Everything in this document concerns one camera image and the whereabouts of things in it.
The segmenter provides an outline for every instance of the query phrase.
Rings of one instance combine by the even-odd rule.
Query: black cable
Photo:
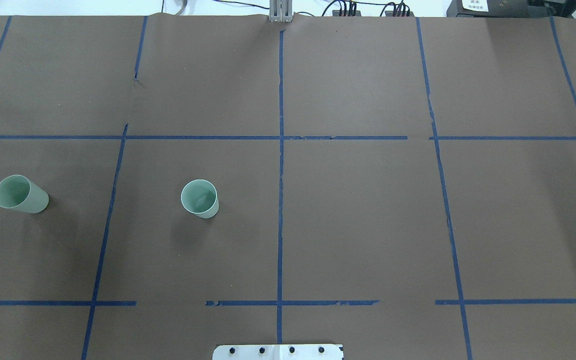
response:
[[[321,16],[325,16],[325,15],[326,15],[326,12],[328,11],[328,9],[330,9],[330,7],[331,7],[334,3],[339,3],[339,12],[341,12],[341,3],[342,3],[342,0],[334,0],[334,1],[330,2],[330,3],[328,4],[328,6],[326,6],[326,8],[324,9],[324,12],[321,13]]]
[[[247,2],[238,2],[238,1],[228,1],[228,0],[213,0],[213,2],[218,2],[218,3],[228,3],[228,4],[240,4],[240,5],[246,5],[247,7],[256,7],[259,9],[266,9],[266,10],[270,10],[270,7],[265,7],[265,6],[261,6],[261,5],[256,5],[256,4],[249,4]]]
[[[386,5],[383,6],[383,9],[381,9],[381,13],[379,14],[379,17],[381,18],[381,16],[386,12],[386,8],[390,7],[392,5],[392,11],[394,12],[397,4],[395,4],[394,2],[389,2]]]

